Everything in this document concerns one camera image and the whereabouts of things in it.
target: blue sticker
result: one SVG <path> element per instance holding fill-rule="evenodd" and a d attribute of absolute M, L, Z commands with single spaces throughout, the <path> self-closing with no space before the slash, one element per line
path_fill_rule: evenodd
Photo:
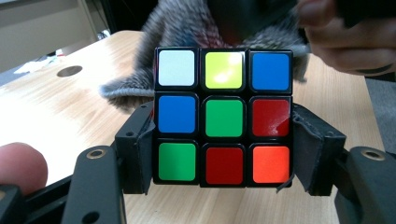
<path fill-rule="evenodd" d="M 251 73 L 256 91 L 287 91 L 291 83 L 290 58 L 281 53 L 255 53 Z"/>
<path fill-rule="evenodd" d="M 161 133 L 193 133 L 196 129 L 196 99 L 192 96 L 161 96 L 158 103 Z"/>

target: human hand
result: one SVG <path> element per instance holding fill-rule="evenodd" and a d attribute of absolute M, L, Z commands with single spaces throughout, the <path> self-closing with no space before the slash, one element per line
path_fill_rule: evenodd
<path fill-rule="evenodd" d="M 46 186 L 47 163 L 40 152 L 23 143 L 0 147 L 0 185 L 17 185 L 23 195 Z"/>
<path fill-rule="evenodd" d="M 366 20 L 347 29 L 335 0 L 300 0 L 300 25 L 311 50 L 340 72 L 379 76 L 396 71 L 396 18 Z"/>

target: yellow square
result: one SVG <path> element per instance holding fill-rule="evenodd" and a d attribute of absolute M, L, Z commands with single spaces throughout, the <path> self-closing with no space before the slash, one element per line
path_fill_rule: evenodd
<path fill-rule="evenodd" d="M 243 86 L 244 52 L 208 52 L 205 85 L 209 89 L 240 89 Z"/>

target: light wood tabletop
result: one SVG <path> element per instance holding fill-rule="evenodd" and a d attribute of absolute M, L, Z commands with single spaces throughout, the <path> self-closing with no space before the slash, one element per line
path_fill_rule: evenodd
<path fill-rule="evenodd" d="M 58 64 L 0 88 L 0 145 L 24 142 L 40 150 L 49 184 L 73 173 L 78 154 L 109 145 L 128 114 L 98 94 L 98 88 L 133 71 L 141 33 L 123 31 L 81 49 Z M 71 65 L 82 71 L 57 73 Z M 336 72 L 311 56 L 305 83 L 294 83 L 294 103 L 303 105 L 347 136 L 346 149 L 383 149 L 364 77 Z M 125 195 L 130 223 L 338 223 L 332 197 L 311 197 L 297 178 L 275 189 L 200 189 L 151 185 L 148 195 Z"/>

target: knit sweater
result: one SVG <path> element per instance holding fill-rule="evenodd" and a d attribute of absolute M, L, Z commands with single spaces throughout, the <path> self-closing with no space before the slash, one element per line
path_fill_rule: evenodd
<path fill-rule="evenodd" d="M 100 94 L 116 107 L 130 111 L 154 95 L 153 60 L 157 47 L 292 49 L 304 48 L 295 10 L 262 28 L 241 44 L 231 46 L 219 35 L 207 0 L 161 0 L 143 27 L 133 73 L 104 85 Z M 307 55 L 294 53 L 293 77 L 304 79 Z"/>

